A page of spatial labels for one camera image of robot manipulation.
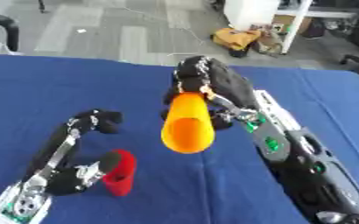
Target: blue tablecloth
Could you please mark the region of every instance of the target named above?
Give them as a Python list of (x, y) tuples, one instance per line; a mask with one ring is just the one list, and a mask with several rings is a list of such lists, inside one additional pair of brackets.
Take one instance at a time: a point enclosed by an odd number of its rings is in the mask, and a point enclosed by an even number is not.
[[(359, 76), (343, 71), (236, 67), (308, 126), (359, 182)], [(102, 184), (58, 197), (44, 223), (306, 223), (265, 168), (240, 125), (194, 155), (160, 141), (171, 67), (97, 59), (0, 56), (0, 193), (17, 181), (54, 128), (86, 109), (124, 113), (120, 134), (90, 133), (76, 161), (123, 148), (137, 157), (126, 197)]]

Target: robotic arm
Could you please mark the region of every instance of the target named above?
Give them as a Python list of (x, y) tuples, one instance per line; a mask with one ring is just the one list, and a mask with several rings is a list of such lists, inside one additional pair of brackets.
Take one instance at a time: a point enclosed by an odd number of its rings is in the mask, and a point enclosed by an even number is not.
[(81, 193), (116, 167), (120, 156), (103, 155), (92, 165), (69, 166), (76, 144), (90, 130), (115, 133), (118, 112), (94, 109), (61, 124), (31, 161), (24, 177), (0, 195), (0, 224), (38, 224), (47, 215), (53, 196)]
[(257, 110), (237, 108), (216, 94), (208, 99), (226, 108), (221, 116), (237, 120), (252, 135), (272, 176), (311, 223), (359, 224), (359, 185), (344, 165), (266, 91), (254, 95)]
[(307, 128), (264, 90), (216, 59), (181, 61), (165, 103), (181, 92), (203, 93), (216, 130), (237, 121), (249, 132), (258, 154), (285, 194), (314, 224), (359, 224), (359, 185), (344, 165)]

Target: cable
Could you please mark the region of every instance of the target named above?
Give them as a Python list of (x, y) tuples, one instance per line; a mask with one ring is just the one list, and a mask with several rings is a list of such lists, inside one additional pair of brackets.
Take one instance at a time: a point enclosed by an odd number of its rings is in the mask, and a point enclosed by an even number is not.
[[(119, 9), (124, 9), (124, 10), (127, 10), (127, 11), (131, 11), (131, 12), (134, 12), (134, 13), (137, 13), (137, 14), (141, 14), (143, 16), (146, 16), (146, 17), (149, 17), (149, 18), (155, 18), (157, 20), (161, 20), (161, 21), (164, 21), (166, 22), (168, 25), (170, 25), (170, 22), (168, 21), (167, 18), (162, 18), (162, 17), (156, 17), (150, 13), (147, 13), (147, 12), (144, 12), (144, 11), (140, 11), (140, 10), (133, 10), (133, 9), (130, 9), (126, 6), (123, 6), (123, 7), (120, 7)], [(172, 53), (169, 53), (167, 54), (166, 56), (167, 57), (171, 57), (171, 56), (174, 56), (174, 55), (199, 55), (200, 54), (200, 50), (201, 50), (201, 46), (204, 45), (204, 40), (202, 40), (201, 38), (199, 38), (196, 33), (194, 33), (194, 31), (192, 31), (191, 29), (189, 28), (185, 28), (185, 27), (180, 27), (179, 29), (181, 30), (185, 30), (187, 32), (189, 32), (190, 34), (192, 34), (192, 36), (194, 36), (195, 39), (197, 39), (199, 41), (199, 45), (198, 45), (198, 51), (197, 52), (172, 52)]]

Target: gray carpet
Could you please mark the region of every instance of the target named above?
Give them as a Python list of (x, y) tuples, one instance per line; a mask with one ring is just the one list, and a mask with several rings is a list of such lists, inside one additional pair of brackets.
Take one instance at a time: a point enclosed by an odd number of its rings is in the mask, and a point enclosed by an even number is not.
[(297, 38), (290, 53), (277, 59), (250, 52), (234, 59), (209, 35), (225, 26), (207, 0), (0, 0), (0, 13), (15, 18), (21, 29), (20, 52), (78, 58), (121, 60), (147, 65), (175, 65), (206, 54), (231, 65), (341, 69), (337, 61), (359, 49), (327, 35)]

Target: cardboard box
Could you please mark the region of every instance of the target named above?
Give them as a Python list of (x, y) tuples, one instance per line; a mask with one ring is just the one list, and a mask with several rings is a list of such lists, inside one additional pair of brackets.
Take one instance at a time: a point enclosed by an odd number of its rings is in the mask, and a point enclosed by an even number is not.
[[(294, 18), (295, 17), (293, 16), (281, 16), (281, 15), (275, 16), (272, 22), (273, 30), (275, 30), (277, 33), (288, 33), (290, 31), (290, 25), (292, 24)], [(299, 27), (298, 34), (301, 34), (304, 31), (306, 31), (307, 27), (309, 27), (311, 22), (312, 22), (311, 17), (305, 17), (304, 21), (302, 21), (302, 24)]]

